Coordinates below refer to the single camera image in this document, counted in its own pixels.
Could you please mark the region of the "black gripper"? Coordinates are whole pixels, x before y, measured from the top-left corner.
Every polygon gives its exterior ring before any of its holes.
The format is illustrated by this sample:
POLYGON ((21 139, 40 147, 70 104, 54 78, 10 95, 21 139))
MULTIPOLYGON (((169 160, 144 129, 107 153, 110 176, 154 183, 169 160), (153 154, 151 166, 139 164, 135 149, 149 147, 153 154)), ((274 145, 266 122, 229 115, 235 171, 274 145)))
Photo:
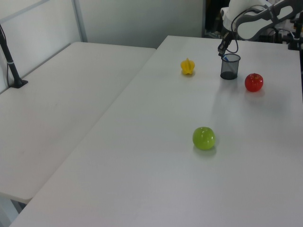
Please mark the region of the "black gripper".
POLYGON ((218 46, 218 55, 223 57, 227 52, 227 48, 231 44, 232 40, 234 39, 234 33, 232 31, 226 32, 226 34, 222 38, 221 45, 218 46))

